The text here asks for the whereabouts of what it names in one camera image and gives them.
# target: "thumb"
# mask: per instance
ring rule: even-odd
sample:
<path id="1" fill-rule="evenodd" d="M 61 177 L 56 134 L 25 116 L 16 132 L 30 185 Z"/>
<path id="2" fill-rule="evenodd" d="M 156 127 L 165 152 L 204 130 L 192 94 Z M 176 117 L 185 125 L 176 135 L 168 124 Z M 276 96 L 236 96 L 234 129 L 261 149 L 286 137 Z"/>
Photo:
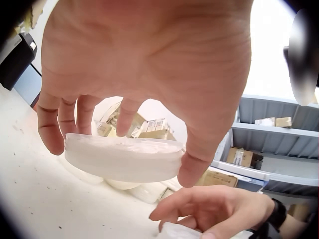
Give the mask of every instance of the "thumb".
<path id="1" fill-rule="evenodd" d="M 211 164 L 220 140 L 212 139 L 207 132 L 187 126 L 186 153 L 178 173 L 183 187 L 192 187 Z"/>
<path id="2" fill-rule="evenodd" d="M 129 131 L 134 115 L 138 111 L 143 101 L 131 100 L 124 98 L 120 106 L 120 114 L 116 123 L 116 134 L 123 137 Z"/>
<path id="3" fill-rule="evenodd" d="M 222 221 L 204 232 L 201 239 L 229 239 L 237 233 L 251 228 L 254 223 L 245 218 L 245 213 L 236 212 L 227 220 Z"/>

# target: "hand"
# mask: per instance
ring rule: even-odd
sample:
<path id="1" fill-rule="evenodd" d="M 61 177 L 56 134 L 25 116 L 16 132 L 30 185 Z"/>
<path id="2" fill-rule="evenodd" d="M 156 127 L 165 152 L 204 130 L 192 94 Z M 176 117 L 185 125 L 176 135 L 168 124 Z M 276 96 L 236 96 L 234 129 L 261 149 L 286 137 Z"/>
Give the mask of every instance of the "hand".
<path id="1" fill-rule="evenodd" d="M 38 127 L 46 147 L 59 155 L 66 133 L 90 134 L 104 98 L 124 97 L 119 136 L 146 99 L 157 99 L 186 123 L 178 179 L 193 186 L 231 127 L 245 87 L 251 4 L 60 0 L 42 42 Z"/>
<path id="2" fill-rule="evenodd" d="M 271 215 L 274 202 L 266 195 L 224 185 L 182 188 L 163 199 L 150 219 L 182 224 L 205 232 L 203 239 L 229 239 L 257 229 Z"/>

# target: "fingernail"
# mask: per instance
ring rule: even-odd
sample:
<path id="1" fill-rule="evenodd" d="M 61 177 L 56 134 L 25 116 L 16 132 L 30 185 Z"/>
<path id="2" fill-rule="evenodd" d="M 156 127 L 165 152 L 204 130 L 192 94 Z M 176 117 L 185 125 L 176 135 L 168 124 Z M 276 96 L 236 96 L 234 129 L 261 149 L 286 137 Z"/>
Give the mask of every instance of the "fingernail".
<path id="1" fill-rule="evenodd" d="M 201 239 L 216 239 L 216 237 L 212 233 L 204 233 Z"/>

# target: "gray metal shelving unit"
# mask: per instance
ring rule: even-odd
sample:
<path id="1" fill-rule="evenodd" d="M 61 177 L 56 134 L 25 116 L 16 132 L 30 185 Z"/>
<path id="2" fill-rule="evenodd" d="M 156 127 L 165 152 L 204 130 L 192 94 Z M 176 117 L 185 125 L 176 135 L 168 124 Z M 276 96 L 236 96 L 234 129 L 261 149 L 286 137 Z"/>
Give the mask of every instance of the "gray metal shelving unit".
<path id="1" fill-rule="evenodd" d="M 255 120 L 269 117 L 291 117 L 292 128 L 318 131 L 318 109 L 318 104 L 300 106 L 294 100 L 243 95 L 238 112 L 241 123 L 254 124 Z"/>
<path id="2" fill-rule="evenodd" d="M 269 117 L 291 117 L 292 128 L 254 124 L 256 119 Z M 317 104 L 302 107 L 293 100 L 243 95 L 237 118 L 232 126 L 233 145 L 226 147 L 225 154 L 228 154 L 230 146 L 234 146 L 256 153 L 266 153 L 275 160 L 281 160 L 281 157 L 295 160 L 311 159 L 318 167 L 318 123 L 319 105 Z M 318 178 L 255 171 L 269 173 L 270 179 L 264 188 L 269 192 L 284 193 L 292 197 L 318 196 Z"/>

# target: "forearm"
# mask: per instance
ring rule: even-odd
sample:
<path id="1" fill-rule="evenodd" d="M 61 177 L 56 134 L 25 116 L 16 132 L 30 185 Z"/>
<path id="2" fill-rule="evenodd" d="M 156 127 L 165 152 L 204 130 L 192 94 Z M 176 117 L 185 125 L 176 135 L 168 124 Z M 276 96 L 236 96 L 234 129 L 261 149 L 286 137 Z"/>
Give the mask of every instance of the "forearm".
<path id="1" fill-rule="evenodd" d="M 280 235 L 283 239 L 295 239 L 305 230 L 306 226 L 307 223 L 298 221 L 287 214 L 286 220 L 279 229 Z"/>

